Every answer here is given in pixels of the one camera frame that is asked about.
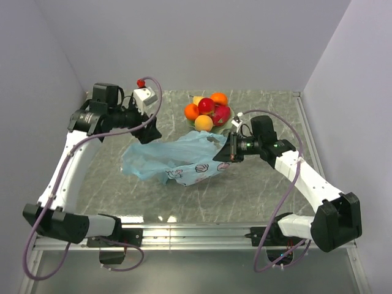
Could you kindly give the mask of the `yellow-orange fake peach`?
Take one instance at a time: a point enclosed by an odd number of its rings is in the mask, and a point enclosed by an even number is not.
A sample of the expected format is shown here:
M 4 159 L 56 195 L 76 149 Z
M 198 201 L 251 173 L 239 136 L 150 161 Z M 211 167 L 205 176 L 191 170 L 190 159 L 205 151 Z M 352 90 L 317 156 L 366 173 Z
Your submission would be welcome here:
M 197 131 L 210 132 L 214 127 L 213 120 L 208 115 L 199 115 L 194 121 L 194 127 Z

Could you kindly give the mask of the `red fake dragon fruit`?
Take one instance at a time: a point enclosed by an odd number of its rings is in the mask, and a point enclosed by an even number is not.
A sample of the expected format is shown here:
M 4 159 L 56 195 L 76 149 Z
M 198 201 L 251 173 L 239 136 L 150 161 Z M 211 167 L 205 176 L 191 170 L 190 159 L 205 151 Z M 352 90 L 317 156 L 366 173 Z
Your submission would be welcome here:
M 231 117 L 231 109 L 225 105 L 216 105 L 215 111 L 211 115 L 213 125 L 220 127 L 223 126 Z

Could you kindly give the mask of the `light blue plastic bag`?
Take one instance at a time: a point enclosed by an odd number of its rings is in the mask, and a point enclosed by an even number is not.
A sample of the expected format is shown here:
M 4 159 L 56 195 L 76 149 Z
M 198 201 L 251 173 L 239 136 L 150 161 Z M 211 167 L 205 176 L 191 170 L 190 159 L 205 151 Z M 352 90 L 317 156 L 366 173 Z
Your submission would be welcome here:
M 155 178 L 162 184 L 174 180 L 182 186 L 191 186 L 230 166 L 213 160 L 225 142 L 223 135 L 192 130 L 177 141 L 133 143 L 122 155 L 121 170 L 142 181 Z

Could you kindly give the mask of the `orange fake tangerine front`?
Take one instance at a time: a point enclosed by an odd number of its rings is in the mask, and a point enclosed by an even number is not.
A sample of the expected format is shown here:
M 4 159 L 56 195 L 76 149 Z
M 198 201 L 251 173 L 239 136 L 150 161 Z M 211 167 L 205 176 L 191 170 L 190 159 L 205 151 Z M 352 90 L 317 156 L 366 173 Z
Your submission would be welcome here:
M 184 108 L 184 115 L 189 121 L 195 121 L 199 116 L 198 106 L 191 103 Z

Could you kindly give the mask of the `red fake apple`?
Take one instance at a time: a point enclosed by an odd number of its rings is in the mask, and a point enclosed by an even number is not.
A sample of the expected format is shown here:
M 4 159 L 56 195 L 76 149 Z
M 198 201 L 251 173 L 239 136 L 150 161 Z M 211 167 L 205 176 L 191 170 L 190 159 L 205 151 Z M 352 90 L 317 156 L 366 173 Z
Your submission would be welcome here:
M 198 111 L 200 115 L 212 115 L 215 111 L 215 103 L 211 98 L 202 98 L 198 103 Z

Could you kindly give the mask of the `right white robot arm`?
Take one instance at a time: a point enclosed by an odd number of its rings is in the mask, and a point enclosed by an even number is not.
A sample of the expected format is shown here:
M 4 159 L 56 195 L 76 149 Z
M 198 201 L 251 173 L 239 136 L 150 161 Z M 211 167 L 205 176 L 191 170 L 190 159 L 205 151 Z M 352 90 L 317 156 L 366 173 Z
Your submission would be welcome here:
M 251 126 L 250 137 L 230 133 L 214 160 L 237 163 L 247 155 L 258 155 L 301 192 L 315 213 L 314 216 L 285 213 L 273 217 L 271 227 L 264 229 L 266 240 L 281 245 L 290 238 L 309 239 L 322 251 L 330 252 L 359 238 L 362 221 L 358 197 L 328 183 L 289 141 L 278 139 L 269 116 L 253 117 Z

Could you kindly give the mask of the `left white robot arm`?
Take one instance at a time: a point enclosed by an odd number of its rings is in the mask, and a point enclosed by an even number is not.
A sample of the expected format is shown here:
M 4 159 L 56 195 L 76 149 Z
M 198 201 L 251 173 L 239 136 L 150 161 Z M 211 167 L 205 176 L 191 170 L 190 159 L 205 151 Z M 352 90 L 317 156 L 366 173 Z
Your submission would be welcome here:
M 75 212 L 80 187 L 104 138 L 131 134 L 142 144 L 162 135 L 156 127 L 156 114 L 148 115 L 145 108 L 162 103 L 162 88 L 153 91 L 137 81 L 128 104 L 118 85 L 96 83 L 92 96 L 70 117 L 66 143 L 56 170 L 36 204 L 27 204 L 23 217 L 32 227 L 32 234 L 78 244 L 85 238 L 101 237 L 109 246 L 123 240 L 118 217 Z

